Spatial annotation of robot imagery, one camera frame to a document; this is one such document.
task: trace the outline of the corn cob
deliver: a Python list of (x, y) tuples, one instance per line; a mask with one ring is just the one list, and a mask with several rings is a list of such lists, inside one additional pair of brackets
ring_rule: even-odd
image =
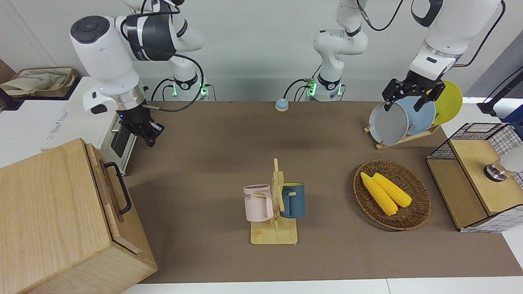
[(392, 199), (387, 195), (387, 192), (381, 188), (375, 180), (373, 180), (366, 173), (361, 173), (361, 179), (363, 184), (369, 191), (370, 195), (378, 203), (381, 210), (385, 212), (386, 215), (391, 216), (397, 212), (397, 205), (392, 201)]
[(407, 207), (411, 204), (412, 198), (382, 174), (375, 173), (372, 179), (374, 179), (399, 206)]

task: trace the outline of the black metal handle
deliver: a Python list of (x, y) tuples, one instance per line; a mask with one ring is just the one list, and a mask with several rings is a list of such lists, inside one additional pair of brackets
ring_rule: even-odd
[(427, 14), (424, 17), (419, 17), (414, 14), (414, 11), (412, 11), (412, 6), (414, 5), (414, 1), (412, 1), (412, 3), (411, 3), (412, 17), (414, 17), (414, 20), (418, 24), (420, 24), (424, 27), (429, 27), (432, 24), (432, 22), (434, 21), (434, 19), (436, 19), (436, 16), (438, 15), (439, 10), (441, 9), (441, 7), (443, 5), (443, 0), (428, 0), (428, 1), (430, 3), (430, 8), (428, 9)]
[(123, 182), (122, 173), (120, 172), (118, 165), (113, 161), (107, 162), (104, 164), (105, 168), (108, 168), (111, 166), (114, 167), (116, 170), (116, 175), (118, 176), (118, 180), (120, 181), (120, 186), (122, 186), (123, 196), (126, 198), (126, 206), (124, 208), (120, 209), (120, 211), (118, 211), (119, 214), (124, 215), (125, 213), (129, 212), (129, 210), (131, 210), (131, 207), (132, 207), (131, 198), (129, 197), (129, 194), (127, 193), (126, 184)]

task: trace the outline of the pink mug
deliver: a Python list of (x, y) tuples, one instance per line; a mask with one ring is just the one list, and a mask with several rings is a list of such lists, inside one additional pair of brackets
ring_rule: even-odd
[(248, 221), (266, 221), (274, 216), (270, 185), (243, 187), (243, 199), (245, 201), (245, 216)]

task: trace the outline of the yellow plate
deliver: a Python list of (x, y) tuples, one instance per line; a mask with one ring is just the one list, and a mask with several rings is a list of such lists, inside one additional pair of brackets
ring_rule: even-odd
[(453, 119), (461, 109), (463, 95), (459, 87), (450, 81), (443, 81), (445, 89), (439, 96), (436, 103), (436, 118), (434, 125), (440, 125)]

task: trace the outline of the woven storage basket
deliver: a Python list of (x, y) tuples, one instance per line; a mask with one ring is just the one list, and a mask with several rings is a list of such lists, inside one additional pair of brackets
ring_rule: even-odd
[[(380, 173), (412, 197), (412, 203), (399, 207), (396, 214), (387, 216), (367, 191), (360, 173), (369, 176)], [(410, 230), (422, 225), (430, 214), (430, 198), (421, 180), (404, 165), (389, 160), (373, 160), (362, 165), (354, 176), (354, 194), (362, 210), (380, 225), (394, 230)]]

